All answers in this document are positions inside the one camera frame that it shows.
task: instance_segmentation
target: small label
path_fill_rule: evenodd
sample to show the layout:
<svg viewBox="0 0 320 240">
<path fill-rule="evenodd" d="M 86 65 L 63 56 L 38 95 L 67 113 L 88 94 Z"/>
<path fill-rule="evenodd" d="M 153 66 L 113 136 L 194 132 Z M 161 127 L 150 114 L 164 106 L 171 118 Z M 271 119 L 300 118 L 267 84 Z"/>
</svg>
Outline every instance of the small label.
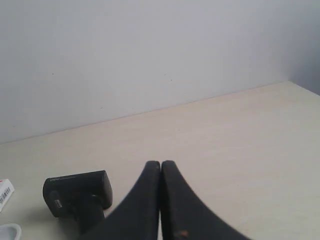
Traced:
<svg viewBox="0 0 320 240">
<path fill-rule="evenodd" d="M 10 188 L 7 187 L 0 196 L 0 204 L 3 204 L 9 193 L 11 192 Z"/>
<path fill-rule="evenodd" d="M 62 204 L 61 204 L 61 202 L 60 202 L 59 199 L 54 200 L 54 202 L 55 202 L 55 205 L 56 205 L 59 209 L 62 208 Z"/>
</svg>

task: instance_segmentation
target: beige desk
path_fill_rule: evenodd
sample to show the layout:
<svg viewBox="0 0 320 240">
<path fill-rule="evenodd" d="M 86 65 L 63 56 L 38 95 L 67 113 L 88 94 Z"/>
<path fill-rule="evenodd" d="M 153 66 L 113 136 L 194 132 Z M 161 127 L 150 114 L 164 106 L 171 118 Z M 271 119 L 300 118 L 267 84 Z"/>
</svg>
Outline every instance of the beige desk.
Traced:
<svg viewBox="0 0 320 240">
<path fill-rule="evenodd" d="M 0 224 L 23 240 L 75 239 L 45 205 L 47 177 L 106 169 L 109 213 L 147 160 L 167 159 L 248 237 L 320 239 L 320 96 L 290 82 L 0 145 L 0 178 L 16 188 Z"/>
</svg>

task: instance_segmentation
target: webcam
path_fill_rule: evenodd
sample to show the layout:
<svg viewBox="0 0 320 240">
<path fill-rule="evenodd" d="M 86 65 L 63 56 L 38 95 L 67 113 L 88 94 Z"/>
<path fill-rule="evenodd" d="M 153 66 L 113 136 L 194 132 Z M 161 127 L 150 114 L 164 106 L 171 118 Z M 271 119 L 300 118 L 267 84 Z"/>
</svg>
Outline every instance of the webcam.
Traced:
<svg viewBox="0 0 320 240">
<path fill-rule="evenodd" d="M 105 170 L 47 178 L 43 198 L 53 216 L 73 216 L 81 234 L 105 219 L 112 188 Z"/>
</svg>

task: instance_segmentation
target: white lid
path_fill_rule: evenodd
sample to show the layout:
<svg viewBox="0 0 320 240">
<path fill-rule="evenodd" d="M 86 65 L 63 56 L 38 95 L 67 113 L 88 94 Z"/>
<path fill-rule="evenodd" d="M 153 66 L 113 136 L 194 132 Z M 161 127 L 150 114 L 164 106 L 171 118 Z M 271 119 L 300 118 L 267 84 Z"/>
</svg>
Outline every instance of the white lid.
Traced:
<svg viewBox="0 0 320 240">
<path fill-rule="evenodd" d="M 0 240 L 20 240 L 21 227 L 18 224 L 10 223 L 0 225 Z"/>
</svg>

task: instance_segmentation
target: white wall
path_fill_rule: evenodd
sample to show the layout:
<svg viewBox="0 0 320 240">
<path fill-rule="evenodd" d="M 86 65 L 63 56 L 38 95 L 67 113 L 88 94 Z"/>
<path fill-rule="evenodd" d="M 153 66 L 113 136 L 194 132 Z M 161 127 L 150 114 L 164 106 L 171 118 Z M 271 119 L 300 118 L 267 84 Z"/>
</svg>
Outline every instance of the white wall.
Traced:
<svg viewBox="0 0 320 240">
<path fill-rule="evenodd" d="M 0 3 L 0 143 L 287 80 L 318 0 Z"/>
</svg>

